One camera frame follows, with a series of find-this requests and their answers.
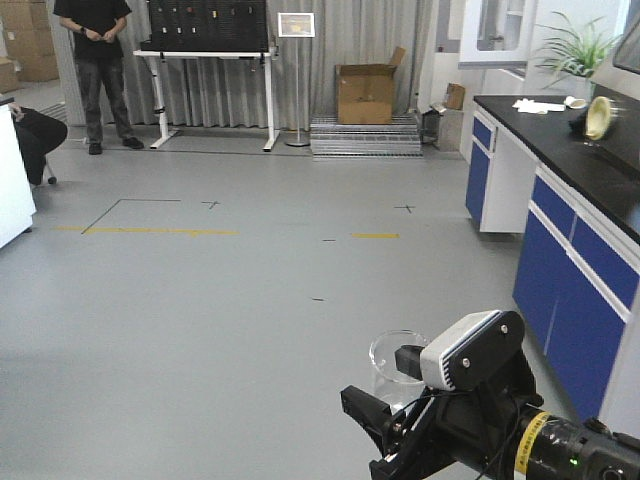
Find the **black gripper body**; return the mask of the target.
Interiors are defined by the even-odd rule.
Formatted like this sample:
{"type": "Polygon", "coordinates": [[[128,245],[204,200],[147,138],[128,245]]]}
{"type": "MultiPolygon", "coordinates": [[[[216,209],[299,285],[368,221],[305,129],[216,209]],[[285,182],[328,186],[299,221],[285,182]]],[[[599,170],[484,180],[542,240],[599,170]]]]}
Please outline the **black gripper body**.
{"type": "Polygon", "coordinates": [[[373,479],[426,479],[459,462],[489,479],[514,479],[525,424],[543,399],[523,351],[471,391],[441,393],[369,465],[373,479]]]}

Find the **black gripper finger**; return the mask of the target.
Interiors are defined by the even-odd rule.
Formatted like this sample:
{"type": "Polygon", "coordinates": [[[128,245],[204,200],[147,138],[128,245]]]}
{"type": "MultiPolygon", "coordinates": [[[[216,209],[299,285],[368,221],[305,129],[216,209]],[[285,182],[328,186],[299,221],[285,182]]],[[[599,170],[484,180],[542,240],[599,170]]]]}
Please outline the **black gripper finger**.
{"type": "Polygon", "coordinates": [[[405,344],[394,353],[396,370],[407,376],[421,376],[420,357],[424,350],[420,345],[405,344]]]}
{"type": "Polygon", "coordinates": [[[340,392],[343,411],[351,417],[372,440],[392,437],[392,412],[386,402],[349,385],[340,392]]]}

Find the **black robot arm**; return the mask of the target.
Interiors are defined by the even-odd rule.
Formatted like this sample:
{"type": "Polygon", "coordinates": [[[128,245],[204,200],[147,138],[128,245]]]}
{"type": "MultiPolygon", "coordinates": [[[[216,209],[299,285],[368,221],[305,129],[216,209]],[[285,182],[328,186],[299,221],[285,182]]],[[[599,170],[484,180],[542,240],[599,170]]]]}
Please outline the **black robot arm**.
{"type": "Polygon", "coordinates": [[[584,424],[542,410],[523,351],[472,389],[425,385],[393,412],[348,386],[343,411],[369,435],[381,457],[374,479],[427,479],[461,463],[488,479],[636,479],[639,441],[596,419],[584,424]]]}

